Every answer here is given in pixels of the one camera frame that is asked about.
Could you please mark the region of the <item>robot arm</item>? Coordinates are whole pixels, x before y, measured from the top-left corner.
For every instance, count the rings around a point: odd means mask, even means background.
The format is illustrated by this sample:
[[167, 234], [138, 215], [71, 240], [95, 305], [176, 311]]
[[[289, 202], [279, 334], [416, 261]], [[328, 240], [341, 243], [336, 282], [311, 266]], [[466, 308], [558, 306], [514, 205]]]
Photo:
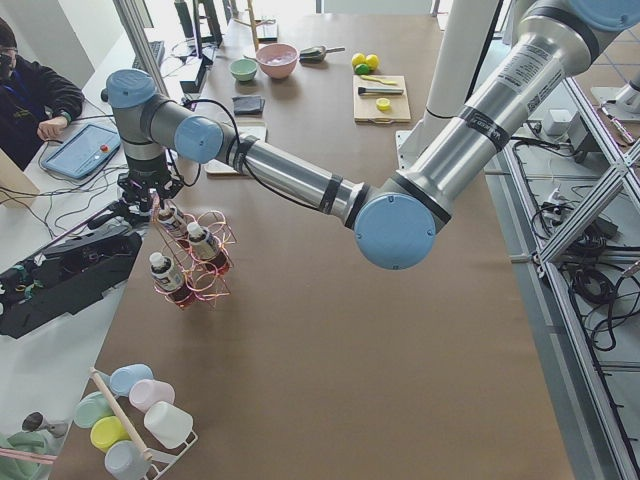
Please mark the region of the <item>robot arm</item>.
[[119, 178], [141, 209], [150, 194], [171, 198], [181, 184], [166, 152], [219, 161], [294, 202], [339, 218], [361, 253], [390, 270], [431, 251], [456, 197], [564, 79], [585, 72], [639, 21], [635, 1], [533, 1], [515, 26], [506, 58], [433, 134], [426, 114], [397, 143], [397, 171], [380, 187], [355, 184], [235, 127], [208, 119], [158, 91], [145, 71], [123, 69], [106, 81], [128, 170]]

